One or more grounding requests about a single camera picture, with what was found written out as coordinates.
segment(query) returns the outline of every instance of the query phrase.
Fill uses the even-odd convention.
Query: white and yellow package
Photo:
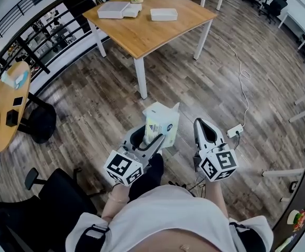
[[[179,103],[173,108],[168,108],[156,102],[143,111],[146,116],[145,122],[145,144],[150,144],[159,134],[166,136],[161,148],[168,148],[174,144],[178,130]]]

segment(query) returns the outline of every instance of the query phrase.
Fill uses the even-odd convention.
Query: black table base
[[[29,92],[27,98],[36,103],[28,119],[22,118],[18,131],[30,134],[33,141],[43,144],[48,141],[56,129],[57,115],[54,107]]]

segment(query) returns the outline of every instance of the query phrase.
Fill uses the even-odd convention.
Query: white t-shirt
[[[184,188],[164,185],[130,202],[109,224],[98,216],[83,213],[66,239],[66,252],[75,252],[81,234],[93,224],[109,227],[101,252],[128,251],[165,229],[196,233],[222,252],[244,252],[245,248],[229,222],[211,201],[195,198]],[[270,251],[274,236],[265,217],[254,217],[240,224],[254,229],[262,238],[266,251]]]

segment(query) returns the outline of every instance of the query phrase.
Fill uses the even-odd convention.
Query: black and white marker cube
[[[130,186],[143,174],[143,165],[141,163],[115,150],[111,151],[103,168],[112,179],[125,186]]]
[[[238,168],[234,150],[222,150],[216,153],[207,153],[199,167],[210,181],[226,179]]]

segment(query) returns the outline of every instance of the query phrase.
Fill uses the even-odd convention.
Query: smartphone
[[[15,98],[13,106],[14,107],[21,106],[23,104],[23,98],[24,97],[17,97],[17,98]]]

